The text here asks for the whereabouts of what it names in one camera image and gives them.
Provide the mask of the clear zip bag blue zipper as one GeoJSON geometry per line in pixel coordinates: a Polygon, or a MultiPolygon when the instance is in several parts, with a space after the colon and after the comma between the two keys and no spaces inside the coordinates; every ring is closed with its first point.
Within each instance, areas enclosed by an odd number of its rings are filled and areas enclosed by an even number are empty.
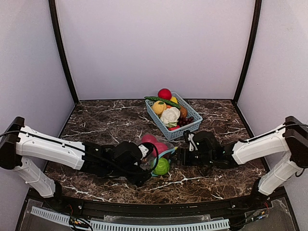
{"type": "Polygon", "coordinates": [[[171,164],[171,156],[173,154],[175,154],[175,151],[177,150],[177,147],[174,146],[173,144],[164,141],[161,138],[158,138],[157,136],[155,136],[157,138],[157,142],[161,142],[167,145],[168,150],[162,152],[160,155],[157,155],[156,157],[154,157],[152,155],[152,152],[154,150],[154,148],[156,148],[154,145],[152,147],[148,147],[148,146],[144,146],[143,144],[141,144],[141,140],[138,142],[138,146],[141,149],[143,158],[141,159],[141,168],[144,170],[150,170],[152,169],[155,164],[158,164],[158,161],[160,158],[165,158],[169,161],[169,164],[171,164]]]}

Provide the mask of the green toy apple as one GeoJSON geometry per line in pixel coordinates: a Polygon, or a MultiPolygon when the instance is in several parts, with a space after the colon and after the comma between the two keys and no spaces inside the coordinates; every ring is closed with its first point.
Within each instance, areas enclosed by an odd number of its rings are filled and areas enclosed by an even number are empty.
{"type": "Polygon", "coordinates": [[[165,175],[169,172],[169,169],[170,169],[169,161],[165,158],[160,158],[152,174],[157,176],[165,175]]]}

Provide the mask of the red toy apple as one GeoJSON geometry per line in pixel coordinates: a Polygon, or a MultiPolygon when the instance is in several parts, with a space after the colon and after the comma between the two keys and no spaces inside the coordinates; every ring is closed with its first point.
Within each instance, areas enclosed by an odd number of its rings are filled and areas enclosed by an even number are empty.
{"type": "Polygon", "coordinates": [[[161,142],[155,142],[155,143],[154,143],[154,146],[156,147],[156,148],[154,148],[154,150],[153,150],[153,152],[152,152],[152,155],[153,155],[154,157],[156,157],[157,155],[160,155],[162,152],[168,150],[167,145],[164,144],[164,143],[161,143],[161,142]]]}

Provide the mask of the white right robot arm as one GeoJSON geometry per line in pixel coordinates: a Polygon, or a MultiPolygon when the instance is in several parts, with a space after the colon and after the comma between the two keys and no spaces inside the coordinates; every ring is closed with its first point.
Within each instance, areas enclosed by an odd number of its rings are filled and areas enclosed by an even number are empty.
{"type": "Polygon", "coordinates": [[[258,195],[269,196],[297,172],[308,167],[308,126],[293,116],[262,135],[222,146],[212,132],[185,132],[188,149],[178,148],[176,160],[182,166],[215,166],[231,169],[268,155],[282,153],[281,160],[257,180],[258,195]]]}

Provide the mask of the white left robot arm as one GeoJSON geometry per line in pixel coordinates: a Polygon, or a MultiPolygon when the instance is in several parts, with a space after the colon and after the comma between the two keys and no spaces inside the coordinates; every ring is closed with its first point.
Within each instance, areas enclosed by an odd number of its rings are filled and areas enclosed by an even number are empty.
{"type": "Polygon", "coordinates": [[[117,146],[68,141],[37,132],[16,117],[0,138],[0,166],[19,176],[43,198],[60,198],[61,184],[47,177],[31,157],[68,166],[99,178],[124,177],[142,186],[152,176],[142,161],[153,151],[151,143],[136,145],[124,141],[117,146]]]}

